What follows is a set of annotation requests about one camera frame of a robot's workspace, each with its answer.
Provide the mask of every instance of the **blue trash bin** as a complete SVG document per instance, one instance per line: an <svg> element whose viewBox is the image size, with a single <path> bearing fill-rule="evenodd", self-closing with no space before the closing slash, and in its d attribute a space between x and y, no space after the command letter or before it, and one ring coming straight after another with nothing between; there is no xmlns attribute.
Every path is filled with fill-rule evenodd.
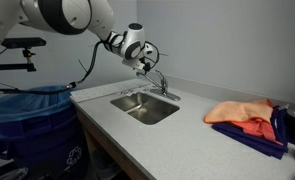
<svg viewBox="0 0 295 180"><path fill-rule="evenodd" d="M70 91L0 98L0 159L13 159L18 167L27 167L35 179L44 174L58 178L66 173L74 179L84 179L88 149L69 96Z"/></svg>

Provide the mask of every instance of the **gray wall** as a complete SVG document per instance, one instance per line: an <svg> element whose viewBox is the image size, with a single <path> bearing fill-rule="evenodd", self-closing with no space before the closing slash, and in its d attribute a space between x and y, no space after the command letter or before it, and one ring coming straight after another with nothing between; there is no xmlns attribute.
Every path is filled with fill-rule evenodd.
<svg viewBox="0 0 295 180"><path fill-rule="evenodd" d="M167 75L295 103L295 0L138 0Z"/></svg>
<svg viewBox="0 0 295 180"><path fill-rule="evenodd" d="M128 24L137 22L136 0L108 0L114 10L116 24L114 31L123 33ZM31 88L46 85L66 85L80 80L84 70L78 63L80 59L85 67L91 61L94 44L98 38L86 31L77 36L64 36L17 25L8 37L42 37L47 41L45 47L33 48L37 55L32 57L37 72L26 71L0 72L0 82L19 88ZM135 72L121 64L121 58L99 48L95 69L80 88L127 80L135 77ZM24 63L21 50L7 50L0 56L0 63Z"/></svg>

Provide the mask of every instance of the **countertop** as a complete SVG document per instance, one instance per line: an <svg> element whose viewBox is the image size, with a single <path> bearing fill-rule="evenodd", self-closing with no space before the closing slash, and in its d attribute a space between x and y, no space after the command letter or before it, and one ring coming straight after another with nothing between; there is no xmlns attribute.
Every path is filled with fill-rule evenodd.
<svg viewBox="0 0 295 180"><path fill-rule="evenodd" d="M211 128L204 115L219 101L169 88L180 109L155 125L145 125L110 103L112 94L75 103L151 179L292 180L294 146L282 160L268 157Z"/></svg>

